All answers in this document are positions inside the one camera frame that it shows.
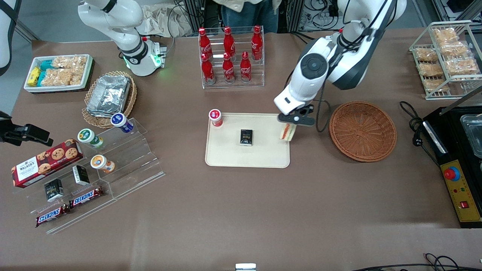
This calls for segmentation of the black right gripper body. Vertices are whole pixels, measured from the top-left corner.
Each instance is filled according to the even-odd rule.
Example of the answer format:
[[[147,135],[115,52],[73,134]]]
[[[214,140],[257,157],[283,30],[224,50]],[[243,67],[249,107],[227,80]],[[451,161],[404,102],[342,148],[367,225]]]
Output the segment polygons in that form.
[[[6,138],[6,134],[14,129],[11,118],[9,114],[0,111],[0,142],[14,145],[10,139]]]

